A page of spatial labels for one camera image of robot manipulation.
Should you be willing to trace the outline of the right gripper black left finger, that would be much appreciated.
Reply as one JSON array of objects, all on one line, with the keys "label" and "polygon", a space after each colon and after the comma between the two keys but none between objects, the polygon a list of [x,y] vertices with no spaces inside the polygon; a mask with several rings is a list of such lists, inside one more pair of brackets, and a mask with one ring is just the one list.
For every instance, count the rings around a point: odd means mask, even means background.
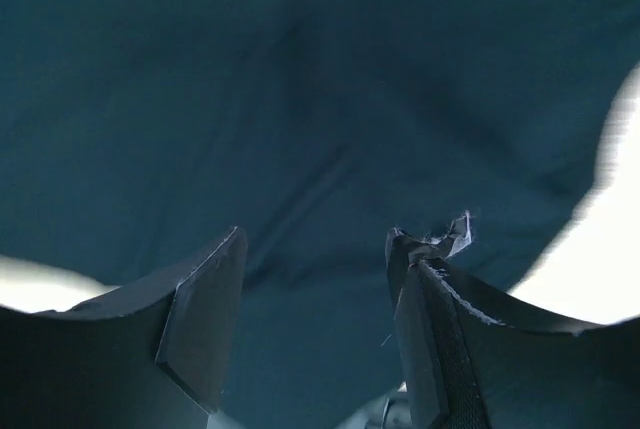
[{"label": "right gripper black left finger", "polygon": [[245,232],[70,310],[1,312],[5,428],[204,428],[223,386]]}]

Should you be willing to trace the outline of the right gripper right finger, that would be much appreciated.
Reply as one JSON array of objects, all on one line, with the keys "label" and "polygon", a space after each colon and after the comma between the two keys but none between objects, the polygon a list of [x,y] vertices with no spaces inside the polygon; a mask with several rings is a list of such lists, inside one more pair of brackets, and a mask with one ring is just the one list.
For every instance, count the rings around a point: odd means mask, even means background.
[{"label": "right gripper right finger", "polygon": [[639,323],[523,302],[450,264],[467,217],[432,242],[388,233],[387,275],[415,428],[635,428]]}]

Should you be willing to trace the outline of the black t-shirt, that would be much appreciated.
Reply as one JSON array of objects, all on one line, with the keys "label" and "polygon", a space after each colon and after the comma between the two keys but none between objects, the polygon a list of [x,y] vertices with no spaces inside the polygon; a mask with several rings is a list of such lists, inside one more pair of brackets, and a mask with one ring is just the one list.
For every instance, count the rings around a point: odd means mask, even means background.
[{"label": "black t-shirt", "polygon": [[507,290],[594,181],[639,0],[1,0],[1,251],[108,285],[249,239],[222,408],[401,377],[384,243],[464,212]]}]

